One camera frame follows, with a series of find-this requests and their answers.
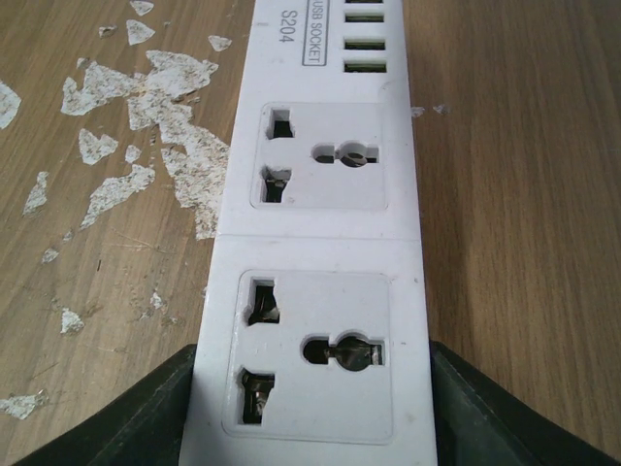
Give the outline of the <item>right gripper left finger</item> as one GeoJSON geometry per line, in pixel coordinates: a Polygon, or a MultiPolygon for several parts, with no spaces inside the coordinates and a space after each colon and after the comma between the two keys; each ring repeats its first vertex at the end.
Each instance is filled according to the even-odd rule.
{"type": "Polygon", "coordinates": [[[187,345],[18,465],[177,465],[195,347],[187,345]]]}

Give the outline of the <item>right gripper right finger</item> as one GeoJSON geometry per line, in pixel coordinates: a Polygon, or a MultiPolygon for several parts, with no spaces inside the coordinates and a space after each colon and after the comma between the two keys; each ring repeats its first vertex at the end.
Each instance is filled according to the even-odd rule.
{"type": "Polygon", "coordinates": [[[431,343],[440,465],[609,465],[440,342],[431,343]]]}

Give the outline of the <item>white USB power strip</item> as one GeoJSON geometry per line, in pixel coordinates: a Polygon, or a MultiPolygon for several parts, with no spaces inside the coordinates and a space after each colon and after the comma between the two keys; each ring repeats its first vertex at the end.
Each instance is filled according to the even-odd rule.
{"type": "Polygon", "coordinates": [[[404,11],[253,11],[179,462],[438,461],[404,11]]]}

